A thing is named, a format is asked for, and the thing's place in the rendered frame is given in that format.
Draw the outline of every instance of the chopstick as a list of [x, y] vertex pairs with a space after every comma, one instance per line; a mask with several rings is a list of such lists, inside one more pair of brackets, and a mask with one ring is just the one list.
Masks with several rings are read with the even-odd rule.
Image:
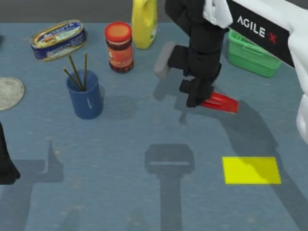
[[79, 77], [78, 72], [77, 72], [77, 70], [76, 70], [76, 67], [75, 67], [75, 64], [74, 64], [72, 55], [69, 54], [69, 55], [68, 55], [68, 59], [69, 59], [69, 62], [71, 63], [71, 66], [72, 66], [72, 68], [73, 68], [73, 70], [74, 70], [74, 73], [75, 73], [75, 75], [76, 75], [77, 81], [78, 81], [79, 85], [81, 86], [81, 88], [83, 89], [82, 91], [85, 91], [85, 88], [84, 88], [84, 86], [82, 85], [81, 80], [80, 80], [80, 77]]
[[76, 80], [72, 77], [72, 75], [71, 75], [70, 73], [68, 73], [68, 71], [67, 71], [67, 69], [66, 69], [65, 67], [63, 67], [63, 70], [64, 70], [64, 72], [68, 75], [68, 77], [71, 79], [71, 81], [72, 81], [73, 83], [75, 83], [75, 85], [78, 87], [78, 89], [79, 89], [80, 91], [83, 91], [82, 86], [80, 86], [80, 85], [76, 82]]
[[88, 54], [85, 53], [85, 72], [84, 72], [84, 75], [83, 75], [83, 88], [84, 90], [87, 90], [87, 78], [88, 78]]

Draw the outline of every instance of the oval tin can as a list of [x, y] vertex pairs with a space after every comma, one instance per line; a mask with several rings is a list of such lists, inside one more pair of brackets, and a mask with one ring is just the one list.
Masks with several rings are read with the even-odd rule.
[[69, 20], [32, 37], [31, 48], [39, 61], [61, 58], [85, 45], [87, 33], [79, 20]]

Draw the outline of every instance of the green plastic container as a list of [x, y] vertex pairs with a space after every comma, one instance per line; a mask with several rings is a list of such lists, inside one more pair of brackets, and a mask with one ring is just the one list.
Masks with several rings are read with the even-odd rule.
[[229, 62], [260, 76], [273, 77], [281, 61], [233, 30], [229, 31]]

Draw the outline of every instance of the red x logo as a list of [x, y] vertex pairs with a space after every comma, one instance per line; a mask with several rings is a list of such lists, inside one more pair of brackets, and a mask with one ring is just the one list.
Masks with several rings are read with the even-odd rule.
[[276, 44], [277, 41], [276, 41], [276, 38], [277, 38], [277, 35], [273, 34], [273, 33], [269, 33], [269, 40], [273, 43], [273, 44]]

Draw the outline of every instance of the red jar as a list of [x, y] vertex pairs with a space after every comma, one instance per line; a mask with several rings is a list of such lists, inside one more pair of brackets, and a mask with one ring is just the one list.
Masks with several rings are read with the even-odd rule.
[[118, 73], [126, 73], [134, 67], [131, 27], [123, 22], [114, 22], [105, 28], [109, 65]]

